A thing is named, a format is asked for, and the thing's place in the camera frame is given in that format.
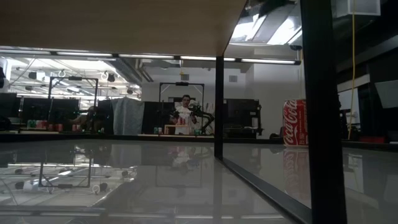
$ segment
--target glass surface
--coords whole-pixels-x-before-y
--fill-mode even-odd
[[[227,62],[224,67],[224,136],[281,140],[286,100],[305,99],[303,65]]]
[[[13,149],[2,153],[1,223],[290,223],[214,160],[210,143],[76,140],[1,147]],[[42,182],[58,187],[38,186],[40,162]],[[88,178],[88,188],[78,187]]]
[[[311,207],[308,149],[280,144],[224,144],[224,158]]]
[[[396,143],[398,2],[331,3],[342,138],[363,144]],[[398,204],[392,189],[397,156],[345,149],[343,159],[348,223],[396,222]]]
[[[152,59],[143,62],[154,81],[142,84],[145,109],[141,133],[190,137],[213,134],[215,62]]]
[[[311,208],[307,151],[278,145],[224,146],[225,158]],[[395,223],[398,154],[344,148],[343,165],[348,223]]]

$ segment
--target gray curtain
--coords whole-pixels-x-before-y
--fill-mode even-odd
[[[135,136],[140,134],[144,105],[142,101],[126,97],[112,100],[114,134]]]

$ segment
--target coca-cola logo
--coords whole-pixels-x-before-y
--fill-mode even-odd
[[[292,144],[296,142],[294,136],[297,133],[297,101],[288,100],[285,103],[287,110],[284,110],[284,140],[285,142]]]
[[[290,194],[296,194],[299,192],[299,175],[297,174],[297,168],[295,160],[297,158],[296,152],[284,152],[284,176],[286,190]]]

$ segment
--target yellow cable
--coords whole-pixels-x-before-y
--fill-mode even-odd
[[[353,101],[354,101],[354,87],[355,87],[355,1],[353,0],[353,86],[351,87],[351,110],[349,112],[349,129],[348,139],[351,138],[351,128],[353,123]]]

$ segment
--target man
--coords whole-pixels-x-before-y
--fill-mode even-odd
[[[102,121],[99,118],[94,118],[97,113],[97,107],[91,106],[88,108],[87,115],[80,115],[78,118],[69,120],[71,124],[79,124],[82,130],[91,131],[91,120],[94,120],[94,132],[98,132],[102,128]]]
[[[193,134],[193,130],[195,129],[195,124],[197,123],[197,118],[192,115],[192,111],[188,109],[189,103],[191,102],[191,97],[189,95],[182,96],[182,106],[178,106],[175,110],[178,112],[178,118],[171,118],[171,122],[175,125],[188,126],[185,127],[176,127],[175,134]]]

